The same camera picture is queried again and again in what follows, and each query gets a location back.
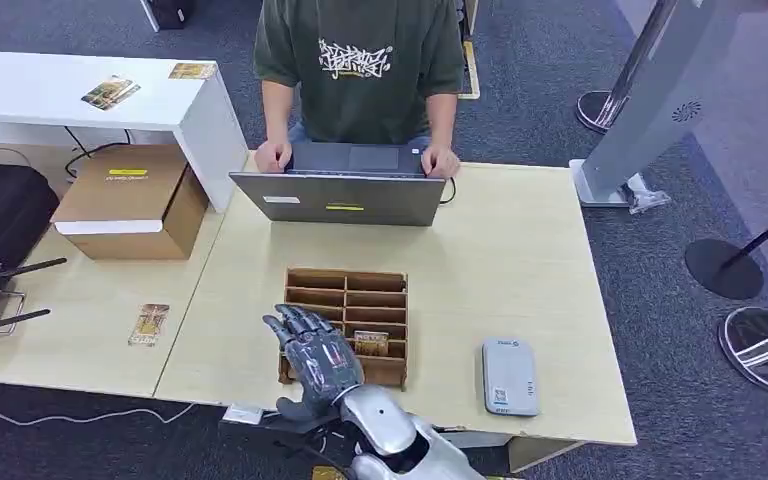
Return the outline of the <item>person's right hand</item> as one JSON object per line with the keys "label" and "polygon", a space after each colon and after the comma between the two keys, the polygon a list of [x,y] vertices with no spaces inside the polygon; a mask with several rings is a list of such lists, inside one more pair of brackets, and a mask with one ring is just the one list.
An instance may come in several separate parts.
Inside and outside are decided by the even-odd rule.
{"label": "person's right hand", "polygon": [[259,173],[284,173],[291,159],[292,145],[286,140],[266,140],[255,152],[255,163]]}

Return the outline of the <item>person's left hand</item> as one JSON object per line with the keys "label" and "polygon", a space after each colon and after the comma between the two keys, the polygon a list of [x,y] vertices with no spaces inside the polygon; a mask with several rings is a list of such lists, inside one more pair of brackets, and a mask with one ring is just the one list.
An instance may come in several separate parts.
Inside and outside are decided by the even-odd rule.
{"label": "person's left hand", "polygon": [[444,144],[430,144],[422,153],[421,166],[428,178],[450,179],[460,169],[460,159]]}

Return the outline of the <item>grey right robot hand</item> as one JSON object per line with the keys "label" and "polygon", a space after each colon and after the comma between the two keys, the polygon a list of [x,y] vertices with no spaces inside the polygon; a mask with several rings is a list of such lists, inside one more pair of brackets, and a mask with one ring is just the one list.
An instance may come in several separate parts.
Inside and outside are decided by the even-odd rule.
{"label": "grey right robot hand", "polygon": [[363,368],[344,334],[321,314],[290,304],[277,304],[275,310],[277,315],[266,314],[262,321],[303,389],[299,401],[277,399],[277,411],[296,422],[326,417],[345,393],[364,383]]}

